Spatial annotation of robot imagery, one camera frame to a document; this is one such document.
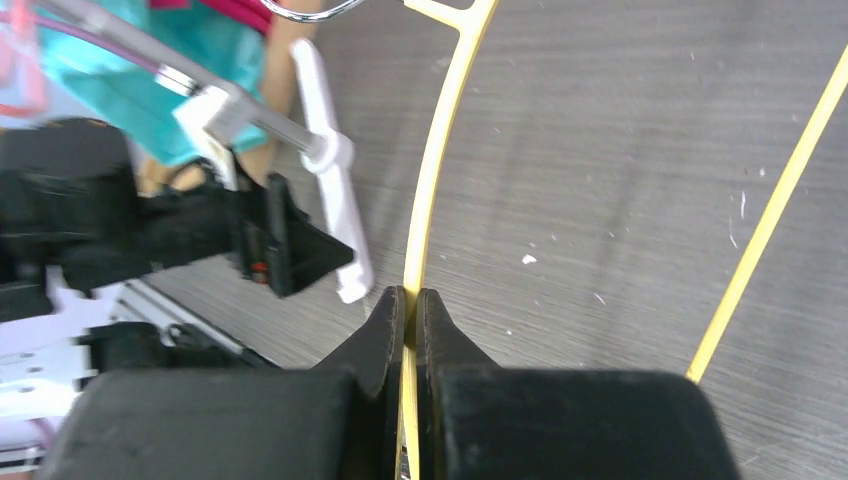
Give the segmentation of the magenta garment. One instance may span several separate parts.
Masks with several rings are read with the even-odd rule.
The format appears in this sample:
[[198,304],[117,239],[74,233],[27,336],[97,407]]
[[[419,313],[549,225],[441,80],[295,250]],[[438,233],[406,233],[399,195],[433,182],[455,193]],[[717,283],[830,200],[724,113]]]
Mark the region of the magenta garment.
[[[271,12],[259,0],[200,0],[201,4],[267,35],[272,27]],[[191,0],[150,0],[148,6],[154,10],[188,10]]]

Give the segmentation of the teal shirt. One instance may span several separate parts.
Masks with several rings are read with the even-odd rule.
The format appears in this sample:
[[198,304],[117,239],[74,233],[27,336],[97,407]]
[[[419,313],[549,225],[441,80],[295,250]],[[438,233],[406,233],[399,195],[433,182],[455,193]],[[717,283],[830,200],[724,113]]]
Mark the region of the teal shirt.
[[[103,7],[214,74],[259,93],[265,37],[200,1],[154,9],[147,1]],[[196,157],[172,112],[183,96],[158,84],[159,66],[144,66],[69,34],[39,31],[46,75],[108,123],[124,130],[165,166]]]

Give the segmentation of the yellow wire hanger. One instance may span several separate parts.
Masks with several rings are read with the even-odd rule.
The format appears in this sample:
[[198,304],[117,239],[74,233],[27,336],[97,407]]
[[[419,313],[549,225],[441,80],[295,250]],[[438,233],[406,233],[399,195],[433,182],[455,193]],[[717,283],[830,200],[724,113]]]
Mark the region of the yellow wire hanger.
[[319,41],[375,268],[512,368],[706,395],[737,479],[847,475],[843,1],[367,1]]

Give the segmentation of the white metal clothes rack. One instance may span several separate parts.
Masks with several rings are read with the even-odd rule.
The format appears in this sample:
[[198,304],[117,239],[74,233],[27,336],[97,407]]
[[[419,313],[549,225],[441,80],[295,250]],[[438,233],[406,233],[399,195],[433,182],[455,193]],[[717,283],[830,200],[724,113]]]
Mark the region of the white metal clothes rack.
[[[201,85],[218,79],[228,81],[90,1],[44,1],[41,5],[86,32],[114,41],[159,67],[173,67]],[[297,39],[290,53],[306,123],[299,125],[275,112],[243,88],[255,108],[249,125],[295,147],[302,166],[316,177],[327,225],[324,232],[351,247],[355,254],[352,263],[335,271],[337,293],[344,303],[350,304],[365,297],[374,286],[373,268],[350,178],[354,145],[337,129],[323,59],[316,47],[307,39]]]

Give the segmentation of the wooden clothes rack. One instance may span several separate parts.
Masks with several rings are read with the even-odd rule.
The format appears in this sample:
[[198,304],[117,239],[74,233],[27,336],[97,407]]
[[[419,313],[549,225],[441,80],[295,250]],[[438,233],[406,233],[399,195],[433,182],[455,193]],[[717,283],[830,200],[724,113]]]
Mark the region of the wooden clothes rack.
[[[323,1],[272,1],[298,12],[317,12],[322,10]],[[293,102],[296,73],[294,61],[289,53],[290,45],[299,38],[312,39],[317,24],[298,23],[283,19],[271,13],[272,27],[266,40],[266,61],[260,91],[266,103],[284,116],[288,116]],[[240,154],[241,166],[250,177],[260,185],[266,183],[265,177],[271,170],[271,163],[279,145],[276,139]],[[149,155],[142,161],[137,183],[140,193],[149,196],[158,193],[163,184],[170,184],[178,190],[188,190],[203,181],[203,171],[199,167],[190,167],[182,173],[174,174],[176,167],[165,167]]]

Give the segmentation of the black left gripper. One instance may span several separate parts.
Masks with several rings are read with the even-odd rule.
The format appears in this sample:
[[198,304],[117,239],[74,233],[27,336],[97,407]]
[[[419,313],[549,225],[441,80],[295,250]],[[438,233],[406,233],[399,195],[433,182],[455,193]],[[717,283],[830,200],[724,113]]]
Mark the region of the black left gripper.
[[152,206],[136,237],[132,276],[227,255],[245,279],[290,295],[353,262],[351,247],[313,225],[298,207],[289,207],[282,175],[270,174],[265,186],[242,170],[236,179],[231,192],[210,165],[145,173]]

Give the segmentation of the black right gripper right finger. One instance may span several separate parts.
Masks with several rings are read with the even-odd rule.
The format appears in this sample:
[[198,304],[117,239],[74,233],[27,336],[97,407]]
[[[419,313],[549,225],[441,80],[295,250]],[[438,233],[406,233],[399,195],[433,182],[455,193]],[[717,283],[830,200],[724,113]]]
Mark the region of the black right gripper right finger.
[[420,474],[425,479],[737,479],[702,390],[665,371],[512,368],[417,305]]

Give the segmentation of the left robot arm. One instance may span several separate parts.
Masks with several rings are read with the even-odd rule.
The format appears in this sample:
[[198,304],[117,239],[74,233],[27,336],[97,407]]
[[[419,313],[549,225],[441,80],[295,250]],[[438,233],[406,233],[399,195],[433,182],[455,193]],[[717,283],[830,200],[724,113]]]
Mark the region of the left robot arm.
[[[1,318],[50,314],[48,272],[91,297],[124,280],[228,256],[241,275],[277,296],[296,294],[352,262],[353,250],[314,226],[278,174],[266,185],[198,157],[200,185],[138,194],[123,132],[89,118],[51,121],[1,136]],[[97,375],[131,368],[231,368],[229,353],[187,327],[143,322],[97,327],[60,349],[49,370],[37,353],[1,365],[1,416],[36,421],[64,414]]]

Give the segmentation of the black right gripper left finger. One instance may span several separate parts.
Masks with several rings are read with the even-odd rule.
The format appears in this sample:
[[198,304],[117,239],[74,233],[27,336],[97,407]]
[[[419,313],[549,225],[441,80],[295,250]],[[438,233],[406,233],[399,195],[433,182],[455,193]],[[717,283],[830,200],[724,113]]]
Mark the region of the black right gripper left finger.
[[40,479],[394,479],[404,294],[309,369],[168,347],[142,322],[85,335],[84,384]]

